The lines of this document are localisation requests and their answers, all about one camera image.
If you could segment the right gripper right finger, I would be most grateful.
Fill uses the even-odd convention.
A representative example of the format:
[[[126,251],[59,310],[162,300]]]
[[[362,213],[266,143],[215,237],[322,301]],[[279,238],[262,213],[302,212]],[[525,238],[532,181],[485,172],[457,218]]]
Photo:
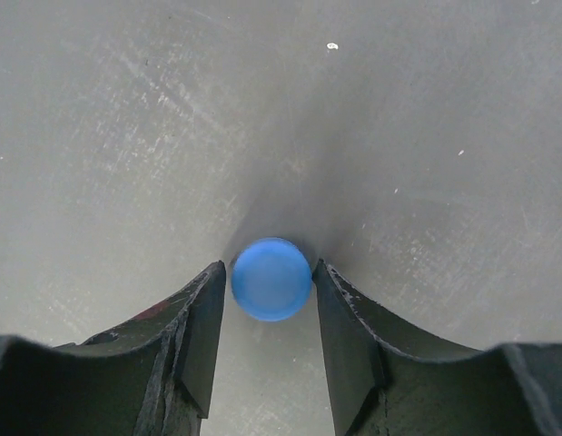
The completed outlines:
[[[322,352],[339,435],[562,435],[562,343],[479,351],[426,332],[319,262]]]

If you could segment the blue bottle cap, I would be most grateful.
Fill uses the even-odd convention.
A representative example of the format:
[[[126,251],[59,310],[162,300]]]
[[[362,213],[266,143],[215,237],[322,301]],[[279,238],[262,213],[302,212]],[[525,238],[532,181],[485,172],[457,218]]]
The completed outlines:
[[[312,287],[311,268],[301,250],[282,238],[263,238],[240,252],[232,265],[232,295],[252,318],[289,319],[302,309]]]

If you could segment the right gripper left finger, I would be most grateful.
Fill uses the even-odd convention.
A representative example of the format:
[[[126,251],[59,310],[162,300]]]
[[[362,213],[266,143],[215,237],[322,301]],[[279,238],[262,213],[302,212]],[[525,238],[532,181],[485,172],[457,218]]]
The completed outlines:
[[[82,343],[0,335],[0,435],[196,435],[209,414],[222,262]]]

